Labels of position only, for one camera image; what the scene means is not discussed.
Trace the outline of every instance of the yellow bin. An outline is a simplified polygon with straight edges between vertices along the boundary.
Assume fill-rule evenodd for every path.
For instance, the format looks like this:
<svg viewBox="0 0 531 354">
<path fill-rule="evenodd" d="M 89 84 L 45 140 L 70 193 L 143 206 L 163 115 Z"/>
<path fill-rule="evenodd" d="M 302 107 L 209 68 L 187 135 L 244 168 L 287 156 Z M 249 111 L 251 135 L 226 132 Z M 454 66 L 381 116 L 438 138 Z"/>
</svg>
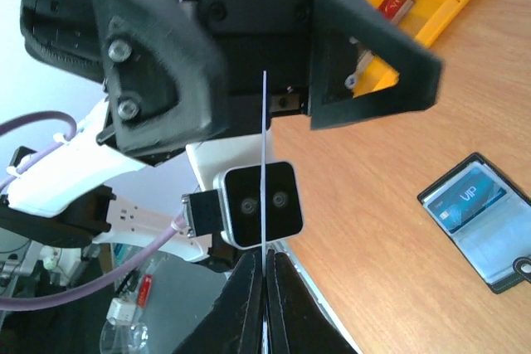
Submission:
<svg viewBox="0 0 531 354">
<path fill-rule="evenodd" d="M 378 7 L 383 0 L 368 0 Z M 399 27 L 425 46 L 430 46 L 469 0 L 415 0 Z M 384 89 L 397 82 L 397 72 L 376 58 L 359 76 L 354 96 Z"/>
</svg>

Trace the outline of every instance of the card holder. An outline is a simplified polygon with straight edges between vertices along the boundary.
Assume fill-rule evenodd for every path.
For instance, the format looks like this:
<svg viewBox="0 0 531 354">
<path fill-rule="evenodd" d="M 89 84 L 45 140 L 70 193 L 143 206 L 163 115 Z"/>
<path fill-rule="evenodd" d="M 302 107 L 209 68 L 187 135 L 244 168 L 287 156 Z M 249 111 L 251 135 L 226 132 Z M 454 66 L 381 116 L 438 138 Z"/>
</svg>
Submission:
<svg viewBox="0 0 531 354">
<path fill-rule="evenodd" d="M 494 293 L 524 280 L 514 262 L 531 257 L 531 200 L 493 163 L 472 153 L 417 199 Z"/>
</svg>

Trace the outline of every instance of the purple cable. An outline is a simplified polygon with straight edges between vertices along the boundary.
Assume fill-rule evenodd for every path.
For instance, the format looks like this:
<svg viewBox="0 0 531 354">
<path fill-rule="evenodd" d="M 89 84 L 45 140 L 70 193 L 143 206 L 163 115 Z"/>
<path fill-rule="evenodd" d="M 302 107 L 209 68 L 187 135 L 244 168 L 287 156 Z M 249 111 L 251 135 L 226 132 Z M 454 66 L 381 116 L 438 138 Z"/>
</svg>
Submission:
<svg viewBox="0 0 531 354">
<path fill-rule="evenodd" d="M 78 288 L 67 290 L 63 293 L 52 294 L 44 298 L 0 298 L 0 310 L 3 311 L 35 311 L 44 308 L 52 308 L 73 302 L 79 298 L 84 298 L 89 294 L 112 284 L 118 278 L 126 275 L 128 272 L 136 269 L 149 256 L 160 249 L 162 245 L 168 242 L 177 233 L 178 230 L 186 227 L 186 221 L 183 215 L 178 216 L 172 221 L 170 227 L 164 231 L 160 236 L 155 238 L 148 246 L 138 252 L 126 263 L 120 267 L 113 269 L 108 274 L 105 274 L 98 279 L 95 279 L 88 284 L 82 285 Z"/>
<path fill-rule="evenodd" d="M 74 136 L 76 135 L 76 130 L 77 130 L 76 121 L 69 114 L 65 114 L 59 111 L 35 112 L 33 114 L 27 114 L 27 115 L 19 116 L 18 118 L 15 118 L 15 119 L 8 120 L 7 122 L 0 124 L 0 137 L 2 137 L 4 134 L 9 133 L 15 129 L 21 128 L 22 126 L 26 124 L 32 124 L 35 122 L 41 122 L 43 120 L 49 120 L 49 119 L 58 119 L 58 120 L 62 120 L 63 122 L 67 122 L 70 129 L 68 133 L 65 134 L 65 140 L 70 141 L 74 138 Z M 17 167 L 17 173 L 23 174 L 25 171 L 27 171 L 27 169 L 35 165 L 37 162 L 39 162 L 44 157 L 53 153 L 61 145 L 63 145 L 63 143 L 53 143 L 50 147 L 43 149 L 42 151 L 39 151 L 38 153 L 32 154 L 30 156 L 29 161 Z M 7 187 L 9 184 L 14 182 L 15 180 L 17 180 L 15 176 L 9 176 L 5 178 L 3 181 L 1 181 L 0 192 L 2 192 L 5 187 Z"/>
</svg>

